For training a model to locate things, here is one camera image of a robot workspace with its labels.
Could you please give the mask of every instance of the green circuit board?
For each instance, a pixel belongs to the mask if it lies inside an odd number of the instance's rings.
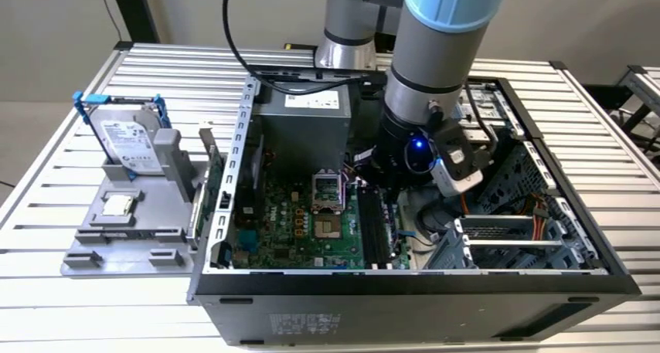
[[[255,251],[237,251],[237,268],[364,269],[356,189],[341,215],[311,212],[311,182],[266,180]]]

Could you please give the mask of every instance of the small chip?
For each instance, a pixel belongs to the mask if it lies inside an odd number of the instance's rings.
[[[289,259],[289,249],[275,249],[274,257],[275,259]]]
[[[112,195],[103,205],[104,216],[126,216],[131,212],[134,197],[128,195]]]

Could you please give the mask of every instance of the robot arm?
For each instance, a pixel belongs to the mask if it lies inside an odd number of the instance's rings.
[[[409,141],[422,143],[422,152],[428,145],[434,150],[432,176],[445,196],[481,181],[481,169],[490,161],[486,151],[472,150],[450,115],[500,2],[405,0],[401,13],[374,159],[381,165],[385,160],[404,160],[409,167],[408,155],[414,153]]]
[[[360,0],[341,1],[345,5],[364,4]],[[394,6],[400,2],[362,1]],[[450,115],[500,2],[404,0],[378,142],[356,161],[361,174],[386,186],[393,196],[406,186],[422,184],[424,179],[429,179],[428,173],[445,196],[465,192],[482,179],[481,169],[490,163],[492,151],[473,151]],[[356,17],[356,14],[348,15],[346,12],[352,12],[348,7],[333,3],[327,9],[326,32],[327,27],[333,31],[342,27],[335,19],[346,20],[345,25],[352,25],[350,16]],[[346,14],[335,14],[334,9]],[[343,29],[348,36],[360,34],[368,38],[373,34],[369,28],[357,33]],[[356,51],[346,48],[335,51],[334,61],[326,62],[325,66],[346,68],[342,56],[346,59],[354,54]],[[484,131],[494,143],[494,134]]]

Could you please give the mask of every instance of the aluminum table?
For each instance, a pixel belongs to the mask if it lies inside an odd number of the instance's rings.
[[[245,51],[254,64],[311,66],[309,51]],[[378,57],[386,69],[389,55]],[[274,347],[270,351],[660,351],[660,173],[572,74],[548,62],[478,59],[472,75],[509,79],[644,295],[539,344]],[[167,99],[191,158],[207,120],[229,148],[246,71],[226,49],[116,49],[86,93]],[[0,351],[211,351],[223,340],[187,276],[70,279],[60,264],[103,180],[103,153],[70,112],[0,208]]]

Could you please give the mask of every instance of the gray floor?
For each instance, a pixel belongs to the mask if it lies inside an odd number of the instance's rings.
[[[0,102],[0,180],[16,184],[71,110],[71,103]],[[0,185],[0,205],[11,188]]]

